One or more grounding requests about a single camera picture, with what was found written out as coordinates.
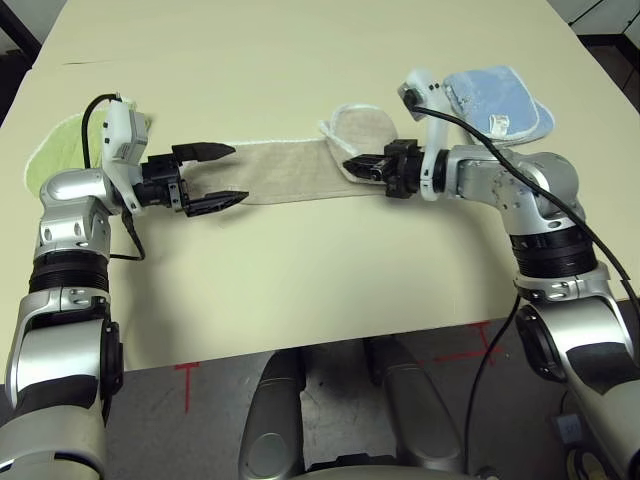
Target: beige tabletop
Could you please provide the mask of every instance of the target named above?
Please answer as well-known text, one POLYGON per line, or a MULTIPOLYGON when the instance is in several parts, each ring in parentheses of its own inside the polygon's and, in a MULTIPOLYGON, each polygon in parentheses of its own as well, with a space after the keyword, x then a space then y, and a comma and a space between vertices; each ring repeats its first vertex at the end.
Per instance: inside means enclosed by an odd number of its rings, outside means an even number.
MULTIPOLYGON (((0 358, 42 213, 25 162, 96 94, 119 91, 153 116, 148 154, 316 137, 345 102, 380 105, 422 143, 424 125, 395 93, 407 73, 496 64, 513 66, 557 121, 517 150, 577 167, 589 223, 640 282, 639 117, 544 0, 68 1, 0 128, 0 358)), ((155 209, 137 225, 148 259, 110 265, 128 369, 496 318, 514 295, 508 239, 482 205, 373 196, 191 219, 155 209)), ((112 227, 113 250, 131 250, 112 227)))

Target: white label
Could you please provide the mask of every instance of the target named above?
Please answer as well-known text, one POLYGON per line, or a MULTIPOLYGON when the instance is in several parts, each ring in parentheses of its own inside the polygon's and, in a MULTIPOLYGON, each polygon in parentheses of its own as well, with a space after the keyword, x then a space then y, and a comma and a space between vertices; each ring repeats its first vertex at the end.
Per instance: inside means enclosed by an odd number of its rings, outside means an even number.
POLYGON ((490 115, 489 129, 493 138, 505 138, 509 130, 509 115, 490 115))

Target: beige towel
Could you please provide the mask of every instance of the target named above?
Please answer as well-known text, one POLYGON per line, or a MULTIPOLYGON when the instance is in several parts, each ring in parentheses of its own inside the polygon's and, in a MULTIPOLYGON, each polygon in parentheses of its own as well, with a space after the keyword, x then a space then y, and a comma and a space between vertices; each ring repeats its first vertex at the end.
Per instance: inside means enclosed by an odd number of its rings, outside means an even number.
POLYGON ((387 114, 370 105, 345 105, 320 129, 326 138, 234 145, 233 155, 189 164, 182 176, 193 198, 244 190, 249 197, 243 203, 249 205, 383 195, 380 184, 359 182, 342 162, 361 153, 383 153, 384 146, 397 138, 387 114))

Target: blue cloth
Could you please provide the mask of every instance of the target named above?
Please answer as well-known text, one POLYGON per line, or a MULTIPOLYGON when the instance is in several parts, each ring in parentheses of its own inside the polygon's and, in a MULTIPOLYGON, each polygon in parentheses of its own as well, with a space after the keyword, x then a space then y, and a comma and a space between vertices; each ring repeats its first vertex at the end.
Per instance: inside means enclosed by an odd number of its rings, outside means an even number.
POLYGON ((454 112, 496 143, 530 142, 555 126, 551 112, 511 67, 454 73, 443 85, 454 112))

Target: light green cloth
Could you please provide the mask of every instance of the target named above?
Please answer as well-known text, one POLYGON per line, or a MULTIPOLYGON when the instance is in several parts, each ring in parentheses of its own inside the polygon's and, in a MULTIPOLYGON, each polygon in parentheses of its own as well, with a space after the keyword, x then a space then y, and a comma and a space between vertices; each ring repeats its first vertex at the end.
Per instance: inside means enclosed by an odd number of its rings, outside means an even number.
MULTIPOLYGON (((102 160, 101 128, 107 116, 106 110, 95 110, 89 118, 89 157, 91 166, 97 167, 102 160)), ((25 183, 36 197, 40 187, 53 174, 69 168, 83 168, 80 126, 82 114, 67 118, 55 127, 40 144, 27 164, 25 183)))

